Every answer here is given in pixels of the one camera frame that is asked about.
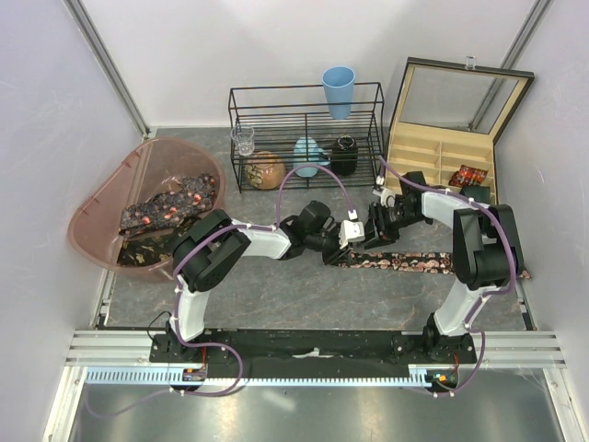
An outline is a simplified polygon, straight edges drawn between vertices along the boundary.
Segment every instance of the brown pot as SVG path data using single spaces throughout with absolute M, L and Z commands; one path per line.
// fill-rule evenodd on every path
M 276 189 L 285 175 L 286 166 L 272 152 L 257 152 L 246 162 L 246 179 L 256 189 Z

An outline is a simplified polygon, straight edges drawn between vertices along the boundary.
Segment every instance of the white wall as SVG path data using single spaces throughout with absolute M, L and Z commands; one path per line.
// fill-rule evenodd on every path
M 69 218 L 140 135 L 61 0 L 1 2 L 0 41 L 0 427 L 31 442 L 101 272 Z
M 230 87 L 317 84 L 347 64 L 389 111 L 408 56 L 500 64 L 532 0 L 85 0 L 152 125 L 228 125 Z
M 534 318 L 555 330 L 589 416 L 589 39 L 585 0 L 553 3 L 518 68 L 537 80 L 497 146 Z

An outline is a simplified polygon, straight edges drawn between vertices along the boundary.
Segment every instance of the black metal rack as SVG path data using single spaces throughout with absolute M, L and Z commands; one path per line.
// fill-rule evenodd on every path
M 372 186 L 378 173 L 376 158 L 383 155 L 385 98 L 377 82 L 356 83 L 354 98 L 357 101 L 342 103 L 352 105 L 350 116 L 346 120 L 333 120 L 329 116 L 322 85 L 232 87 L 228 109 L 231 127 L 236 124 L 252 126 L 256 152 L 272 152 L 283 161 L 286 171 L 295 162 L 305 160 L 294 152 L 299 138 L 313 138 L 329 152 L 339 136 L 353 136 L 358 145 L 358 166 L 351 176 L 340 178 L 346 187 Z M 240 106 L 238 100 L 253 104 Z M 308 146 L 306 154 L 307 160 L 313 158 L 313 155 L 309 156 Z M 231 163 L 240 192 L 257 190 L 246 179 L 245 166 L 249 158 L 239 155 L 232 140 Z M 264 164 L 263 160 L 254 161 Z M 312 178 L 294 174 L 284 187 L 311 189 L 337 185 L 330 175 L 320 170 Z

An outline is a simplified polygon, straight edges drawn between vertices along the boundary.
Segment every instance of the wooden box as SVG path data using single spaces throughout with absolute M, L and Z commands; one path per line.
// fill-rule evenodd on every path
M 409 58 L 391 121 L 387 161 L 401 174 L 421 170 L 431 186 L 448 185 L 462 165 L 488 171 L 483 186 L 497 203 L 495 144 L 534 74 Z M 385 185 L 401 193 L 387 173 Z

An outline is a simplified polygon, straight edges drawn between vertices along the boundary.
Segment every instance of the black cup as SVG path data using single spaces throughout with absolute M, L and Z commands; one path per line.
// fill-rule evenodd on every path
M 349 135 L 342 135 L 331 149 L 331 170 L 342 177 L 352 175 L 358 166 L 358 145 Z

